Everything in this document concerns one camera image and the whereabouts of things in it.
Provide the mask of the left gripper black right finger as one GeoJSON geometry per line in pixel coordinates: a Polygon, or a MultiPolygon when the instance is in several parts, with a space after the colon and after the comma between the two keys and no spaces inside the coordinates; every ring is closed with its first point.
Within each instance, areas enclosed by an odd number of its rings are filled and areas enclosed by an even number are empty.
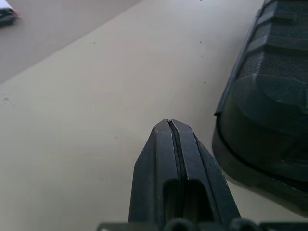
{"type": "Polygon", "coordinates": [[[170,120],[182,171],[181,215],[192,222],[231,223],[240,213],[214,157],[190,126],[170,120]]]}

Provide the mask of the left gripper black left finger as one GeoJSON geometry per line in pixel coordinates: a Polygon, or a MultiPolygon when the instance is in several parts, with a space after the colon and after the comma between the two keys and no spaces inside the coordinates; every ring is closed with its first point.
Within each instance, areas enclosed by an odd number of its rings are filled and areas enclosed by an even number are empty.
{"type": "Polygon", "coordinates": [[[183,187],[181,125],[178,120],[164,119],[153,127],[134,166],[129,222],[165,225],[179,215],[183,187]]]}

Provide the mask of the black plastic tool case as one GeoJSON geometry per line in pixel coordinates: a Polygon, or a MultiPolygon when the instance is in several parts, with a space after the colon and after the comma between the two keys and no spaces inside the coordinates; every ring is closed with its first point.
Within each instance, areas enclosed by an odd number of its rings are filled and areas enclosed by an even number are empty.
{"type": "Polygon", "coordinates": [[[224,172],[308,217],[308,0],[265,0],[216,110],[224,172]]]}

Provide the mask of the packaged dark folded cloth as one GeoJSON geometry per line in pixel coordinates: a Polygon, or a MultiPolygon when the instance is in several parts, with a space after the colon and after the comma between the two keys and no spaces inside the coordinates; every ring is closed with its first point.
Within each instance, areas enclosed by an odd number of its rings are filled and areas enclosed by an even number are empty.
{"type": "Polygon", "coordinates": [[[7,0],[0,0],[0,28],[15,24],[19,18],[18,12],[7,0]]]}

